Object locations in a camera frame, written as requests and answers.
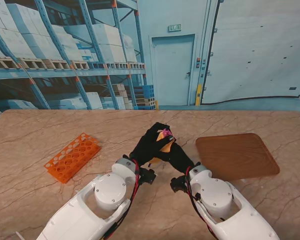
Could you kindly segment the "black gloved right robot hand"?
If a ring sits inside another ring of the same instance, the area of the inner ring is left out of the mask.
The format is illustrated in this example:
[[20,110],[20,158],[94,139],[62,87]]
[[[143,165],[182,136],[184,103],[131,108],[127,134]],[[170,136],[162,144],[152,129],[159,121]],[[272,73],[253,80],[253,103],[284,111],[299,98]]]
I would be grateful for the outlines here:
[[173,168],[183,174],[186,174],[188,169],[191,170],[195,167],[194,162],[176,142],[172,143],[170,152],[159,151],[154,156],[164,162],[170,163]]

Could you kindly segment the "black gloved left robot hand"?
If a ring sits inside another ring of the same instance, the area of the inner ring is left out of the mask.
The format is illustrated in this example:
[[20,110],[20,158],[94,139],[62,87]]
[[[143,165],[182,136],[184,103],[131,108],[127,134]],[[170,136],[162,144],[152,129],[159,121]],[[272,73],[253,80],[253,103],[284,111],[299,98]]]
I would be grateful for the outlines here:
[[156,122],[140,138],[136,147],[129,154],[129,158],[135,160],[139,167],[156,157],[160,150],[174,139],[173,136],[167,135],[166,137],[157,140],[159,131],[163,131],[164,129],[170,130],[170,126]]

